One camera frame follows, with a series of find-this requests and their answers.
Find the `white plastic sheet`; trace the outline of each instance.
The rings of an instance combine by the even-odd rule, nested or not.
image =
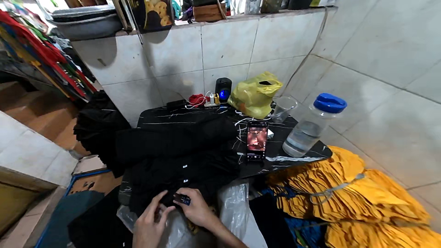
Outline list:
[[[220,220],[240,240],[245,237],[250,207],[248,205],[248,182],[233,181],[218,192]],[[128,207],[121,206],[116,215],[133,232],[138,219]],[[199,231],[193,235],[188,229],[187,220],[181,211],[168,215],[166,227],[159,243],[159,248],[205,248],[216,247],[213,235]]]

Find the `white wall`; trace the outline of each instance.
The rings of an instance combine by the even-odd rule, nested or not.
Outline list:
[[[0,170],[68,186],[78,160],[69,152],[0,111]]]
[[[287,92],[347,100],[323,137],[391,175],[441,233],[441,2],[340,0]]]
[[[174,26],[142,36],[146,56],[137,35],[76,41],[73,47],[136,126],[142,111],[182,99],[176,92],[188,98],[214,91],[221,77],[231,79],[233,88],[264,71],[287,82],[312,48],[323,17],[317,9]]]

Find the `yellow plastic bag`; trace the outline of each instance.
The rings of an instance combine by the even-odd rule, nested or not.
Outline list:
[[[260,84],[263,81],[271,85]],[[266,71],[239,82],[228,98],[228,104],[249,117],[263,119],[271,112],[273,97],[282,85],[274,74]]]

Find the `plastic water bottle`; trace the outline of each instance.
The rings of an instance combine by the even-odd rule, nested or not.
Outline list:
[[[347,106],[345,100],[329,93],[318,95],[309,107],[309,111],[286,138],[282,146],[283,150],[295,158],[305,155],[319,140],[330,121]]]

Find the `phone screen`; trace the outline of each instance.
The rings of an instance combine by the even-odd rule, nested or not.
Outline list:
[[[250,160],[263,160],[265,158],[266,138],[268,135],[268,122],[250,121],[247,134],[247,158]]]

